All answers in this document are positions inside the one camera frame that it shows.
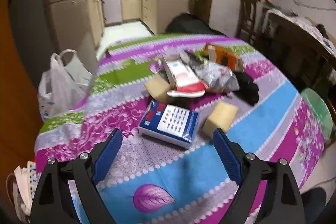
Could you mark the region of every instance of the silver screw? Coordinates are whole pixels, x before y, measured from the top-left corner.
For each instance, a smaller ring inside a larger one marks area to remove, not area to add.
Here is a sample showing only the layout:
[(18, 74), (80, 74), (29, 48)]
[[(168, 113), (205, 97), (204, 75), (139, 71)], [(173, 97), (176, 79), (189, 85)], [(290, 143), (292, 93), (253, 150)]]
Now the silver screw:
[(249, 160), (254, 160), (255, 159), (255, 155), (253, 153), (247, 153), (246, 154), (246, 157), (249, 159)]
[(279, 160), (279, 162), (280, 162), (282, 165), (286, 165), (286, 164), (287, 164), (287, 161), (286, 161), (286, 159), (284, 159), (284, 158), (281, 158), (281, 159)]
[(56, 161), (55, 158), (50, 158), (50, 159), (48, 159), (48, 164), (54, 164), (55, 161)]
[(80, 158), (81, 160), (86, 160), (88, 157), (89, 157), (89, 154), (88, 154), (88, 153), (81, 153), (81, 154), (79, 155), (79, 158)]

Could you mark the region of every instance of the blue gripper pad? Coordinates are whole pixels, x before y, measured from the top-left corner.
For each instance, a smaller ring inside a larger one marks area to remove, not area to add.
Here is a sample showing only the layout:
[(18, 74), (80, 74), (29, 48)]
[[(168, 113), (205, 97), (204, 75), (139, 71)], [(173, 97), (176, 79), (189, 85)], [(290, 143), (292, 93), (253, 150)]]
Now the blue gripper pad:
[(240, 162), (218, 129), (213, 132), (213, 144), (230, 180), (233, 180), (237, 185), (240, 185), (244, 180)]
[(92, 181), (95, 185), (105, 179), (122, 142), (123, 136), (121, 135), (120, 130), (117, 130), (110, 141), (105, 145), (105, 148), (101, 151), (94, 164)]

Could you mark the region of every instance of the wooden block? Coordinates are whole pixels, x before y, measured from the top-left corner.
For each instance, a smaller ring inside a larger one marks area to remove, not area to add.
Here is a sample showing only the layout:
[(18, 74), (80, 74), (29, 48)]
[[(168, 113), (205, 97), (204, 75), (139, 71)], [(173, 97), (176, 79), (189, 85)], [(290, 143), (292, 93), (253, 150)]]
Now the wooden block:
[(167, 91), (171, 90), (171, 87), (160, 75), (155, 75), (151, 80), (144, 83), (144, 86), (149, 94), (161, 103), (168, 104), (174, 99), (167, 95)]
[(205, 121), (203, 132), (212, 138), (216, 128), (221, 128), (225, 133), (229, 130), (233, 119), (238, 111), (238, 107), (219, 101), (213, 112)]

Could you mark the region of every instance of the lavender cabinet door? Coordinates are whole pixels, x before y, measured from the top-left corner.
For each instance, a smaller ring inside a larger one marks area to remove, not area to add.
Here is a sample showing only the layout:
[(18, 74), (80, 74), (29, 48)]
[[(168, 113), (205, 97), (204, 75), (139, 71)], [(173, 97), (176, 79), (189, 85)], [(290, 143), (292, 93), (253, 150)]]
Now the lavender cabinet door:
[(106, 18), (106, 25), (121, 22), (121, 2), (120, 0), (103, 0), (104, 17)]

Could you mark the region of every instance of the white label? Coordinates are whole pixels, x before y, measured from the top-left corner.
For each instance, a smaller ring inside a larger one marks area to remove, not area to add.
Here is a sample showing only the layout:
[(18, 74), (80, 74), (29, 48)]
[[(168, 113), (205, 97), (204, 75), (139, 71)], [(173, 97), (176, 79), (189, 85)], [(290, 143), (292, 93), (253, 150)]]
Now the white label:
[(200, 82), (196, 74), (188, 65), (184, 65), (181, 60), (167, 62), (167, 65), (176, 79), (176, 85), (183, 87)]
[(157, 129), (178, 137), (182, 137), (188, 120), (189, 110), (167, 105)]

